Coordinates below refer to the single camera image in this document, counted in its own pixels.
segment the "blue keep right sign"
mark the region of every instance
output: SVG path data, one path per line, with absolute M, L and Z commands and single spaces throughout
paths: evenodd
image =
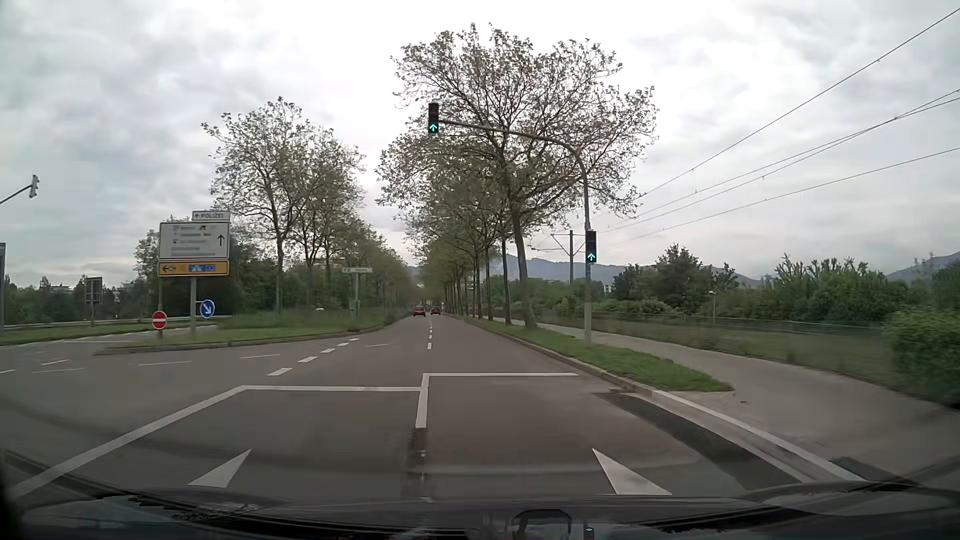
M 209 319 L 213 316 L 213 311 L 216 309 L 216 306 L 213 305 L 213 301 L 207 298 L 203 302 L 200 302 L 200 315 L 204 319 Z

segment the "shrub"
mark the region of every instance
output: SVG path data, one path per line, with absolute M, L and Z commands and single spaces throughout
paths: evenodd
M 960 404 L 960 312 L 899 311 L 888 332 L 897 371 L 928 398 Z

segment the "sky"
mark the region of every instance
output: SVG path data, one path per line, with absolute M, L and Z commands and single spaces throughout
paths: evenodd
M 212 203 L 215 144 L 200 124 L 277 96 L 359 147 L 367 168 L 362 215 L 415 263 L 396 209 L 374 201 L 379 154 L 412 113 L 392 93 L 400 82 L 391 56 L 471 22 L 529 37 L 541 51 L 561 39 L 589 38 L 616 51 L 623 70 L 614 81 L 624 90 L 654 86 L 658 140 L 631 179 L 651 191 L 956 7 L 942 0 L 595 0 L 489 1 L 477 11 L 470 3 L 410 1 L 0 0 L 0 197 L 33 174 L 40 178 L 37 197 L 24 193 L 0 206 L 7 273 L 21 286 L 41 276 L 54 284 L 76 283 L 81 274 L 102 275 L 107 285 L 131 280 L 133 250 L 146 231 Z M 651 191 L 640 200 L 639 211 L 647 212 L 640 220 L 593 209 L 600 262 L 647 264 L 679 243 L 706 263 L 728 262 L 757 278 L 784 254 L 853 257 L 892 272 L 929 253 L 960 251 L 960 152 L 684 225 L 960 146 L 960 102 L 660 216 L 759 173 L 700 192 L 710 185 L 956 89 L 960 13 Z M 569 221 L 582 230 L 578 216 Z M 529 243 L 551 247 L 550 232 Z M 565 258 L 557 251 L 530 256 Z

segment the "guardrail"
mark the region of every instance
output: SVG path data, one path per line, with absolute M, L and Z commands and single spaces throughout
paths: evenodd
M 232 315 L 214 315 L 210 317 L 211 319 L 227 319 Z M 175 323 L 181 321 L 189 321 L 190 317 L 167 317 L 167 322 Z M 150 324 L 152 319 L 150 317 L 142 317 L 139 319 L 105 319 L 103 321 L 96 321 L 96 326 L 101 325 L 124 325 L 124 324 Z M 5 325 L 3 327 L 4 331 L 7 330 L 29 330 L 29 329 L 38 329 L 38 328 L 61 328 L 61 327 L 83 327 L 90 326 L 90 321 L 66 321 L 62 323 L 33 323 L 29 325 Z

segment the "white arrow road marking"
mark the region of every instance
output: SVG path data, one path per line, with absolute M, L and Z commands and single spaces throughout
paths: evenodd
M 593 449 L 617 495 L 670 495 L 670 492 Z
M 237 474 L 237 471 L 240 470 L 240 465 L 243 465 L 243 460 L 247 459 L 247 456 L 250 455 L 250 450 L 238 455 L 234 459 L 231 459 L 227 463 L 217 467 L 216 469 L 210 471 L 209 473 L 199 477 L 198 479 L 193 480 L 187 485 L 202 485 L 205 487 L 227 487 L 230 485 L 230 481 L 233 479 L 233 475 Z

